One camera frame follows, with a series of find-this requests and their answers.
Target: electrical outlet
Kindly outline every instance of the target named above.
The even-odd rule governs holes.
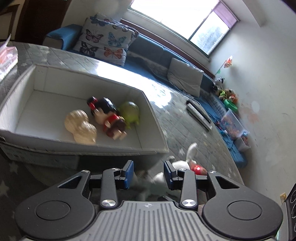
[[[284,193],[282,193],[279,197],[281,198],[281,203],[283,204],[284,201],[285,201],[286,198],[287,198],[287,195],[286,195],[286,193],[284,192]]]

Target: pillowcase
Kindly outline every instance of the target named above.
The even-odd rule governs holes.
[[[135,30],[134,28],[132,28],[130,26],[127,26],[127,25],[125,25],[125,24],[123,24],[121,22],[118,22],[118,21],[114,20],[113,18],[110,18],[110,17],[108,17],[108,16],[106,16],[106,15],[100,13],[100,12],[98,12],[94,17],[98,18],[100,20],[104,20],[106,22],[115,23],[117,25],[123,26],[123,27],[125,27],[127,29],[130,29],[130,30],[134,31],[135,35],[133,35],[133,39],[131,40],[132,42],[139,36],[139,32],[137,30]]]
[[[172,58],[168,69],[168,80],[180,90],[199,97],[203,74],[201,69]]]
[[[86,19],[73,50],[97,59],[124,66],[129,46],[136,33],[123,24],[97,19]]]

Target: green bowl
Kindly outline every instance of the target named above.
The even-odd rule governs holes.
[[[228,99],[224,100],[224,105],[228,108],[231,109],[233,112],[237,113],[237,107],[235,106],[234,103],[230,102]]]

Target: green toy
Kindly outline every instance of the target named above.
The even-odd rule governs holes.
[[[126,127],[130,129],[130,124],[139,124],[140,110],[139,107],[131,101],[124,102],[119,108],[120,116],[126,121]]]
[[[231,109],[233,112],[237,113],[237,107],[228,99],[224,100],[224,105],[228,108]]]

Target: red toy figure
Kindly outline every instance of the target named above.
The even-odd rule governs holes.
[[[193,165],[190,169],[194,171],[196,175],[207,175],[207,170],[200,165]]]
[[[100,125],[103,125],[109,116],[117,113],[116,106],[108,98],[97,100],[95,97],[91,97],[87,100],[87,105],[91,108],[91,114]]]
[[[117,138],[122,140],[127,135],[124,131],[125,128],[126,122],[124,121],[124,119],[117,114],[112,114],[105,120],[103,131],[106,133],[107,136],[113,138],[114,140],[116,140]]]

